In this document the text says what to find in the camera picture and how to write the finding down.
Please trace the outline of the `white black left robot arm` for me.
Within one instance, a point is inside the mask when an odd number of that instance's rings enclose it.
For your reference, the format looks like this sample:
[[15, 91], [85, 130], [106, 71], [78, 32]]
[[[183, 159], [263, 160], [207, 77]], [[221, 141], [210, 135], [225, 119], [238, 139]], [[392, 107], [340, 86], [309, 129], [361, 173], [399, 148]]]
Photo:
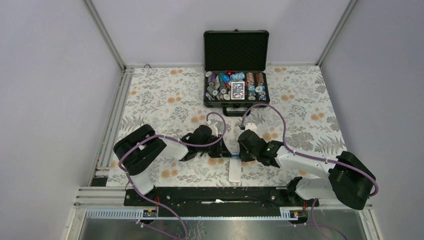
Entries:
[[204, 124], [180, 139], [156, 134], [149, 124], [145, 124], [118, 141], [113, 152], [119, 160], [119, 168], [129, 175], [129, 182], [137, 189], [136, 199], [144, 206], [155, 200], [155, 186], [147, 168], [158, 157], [186, 162], [198, 153], [206, 153], [210, 158], [232, 156], [217, 128]]

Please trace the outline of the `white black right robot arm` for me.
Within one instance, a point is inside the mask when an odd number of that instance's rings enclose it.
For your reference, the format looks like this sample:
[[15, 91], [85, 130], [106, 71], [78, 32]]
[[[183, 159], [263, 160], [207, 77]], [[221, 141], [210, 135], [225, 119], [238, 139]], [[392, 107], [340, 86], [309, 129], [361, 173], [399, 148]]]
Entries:
[[245, 130], [237, 140], [243, 162], [256, 160], [264, 166], [297, 169], [316, 177], [295, 177], [287, 185], [287, 201], [293, 206], [305, 200], [338, 200], [354, 210], [363, 210], [377, 188], [376, 177], [351, 152], [318, 156], [290, 149], [282, 141], [266, 142]]

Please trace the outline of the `playing card deck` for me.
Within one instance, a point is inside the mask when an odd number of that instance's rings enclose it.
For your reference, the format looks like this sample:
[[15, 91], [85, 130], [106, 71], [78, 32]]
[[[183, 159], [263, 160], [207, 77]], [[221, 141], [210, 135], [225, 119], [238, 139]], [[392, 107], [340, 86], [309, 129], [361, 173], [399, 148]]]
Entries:
[[244, 100], [245, 99], [245, 82], [232, 81], [230, 90], [231, 100]]

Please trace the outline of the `black poker chip case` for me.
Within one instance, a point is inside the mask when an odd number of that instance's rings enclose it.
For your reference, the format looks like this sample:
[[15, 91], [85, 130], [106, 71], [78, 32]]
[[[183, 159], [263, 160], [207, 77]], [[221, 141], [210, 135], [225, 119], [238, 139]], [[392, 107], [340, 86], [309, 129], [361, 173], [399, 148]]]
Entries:
[[[228, 117], [242, 116], [240, 109], [269, 104], [265, 74], [267, 30], [207, 30], [204, 43], [203, 104], [221, 108]], [[231, 100], [231, 82], [245, 83], [245, 99]]]

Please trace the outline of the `black mounting base rail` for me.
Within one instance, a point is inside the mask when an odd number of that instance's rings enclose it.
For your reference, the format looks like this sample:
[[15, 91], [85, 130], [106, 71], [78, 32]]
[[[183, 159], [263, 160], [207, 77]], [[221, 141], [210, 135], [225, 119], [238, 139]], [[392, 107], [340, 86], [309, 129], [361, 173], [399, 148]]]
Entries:
[[153, 207], [180, 213], [189, 208], [252, 210], [258, 208], [303, 208], [319, 206], [313, 199], [304, 200], [286, 187], [155, 187], [145, 197], [134, 189], [125, 192], [124, 206]]

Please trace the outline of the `aluminium frame rail left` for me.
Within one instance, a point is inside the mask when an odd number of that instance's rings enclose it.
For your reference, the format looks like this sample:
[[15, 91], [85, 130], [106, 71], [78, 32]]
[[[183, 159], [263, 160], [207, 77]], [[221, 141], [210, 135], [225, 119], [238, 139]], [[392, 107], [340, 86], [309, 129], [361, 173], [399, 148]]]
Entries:
[[123, 187], [93, 186], [93, 183], [97, 180], [103, 182], [108, 179], [113, 158], [113, 146], [118, 137], [134, 70], [134, 67], [128, 65], [122, 71], [106, 118], [106, 125], [101, 135], [93, 166], [89, 172], [88, 182], [77, 191], [77, 196], [71, 209], [70, 220], [68, 220], [65, 228], [63, 237], [65, 240], [80, 239], [86, 221], [86, 212], [89, 208], [117, 208], [123, 206], [125, 197]]

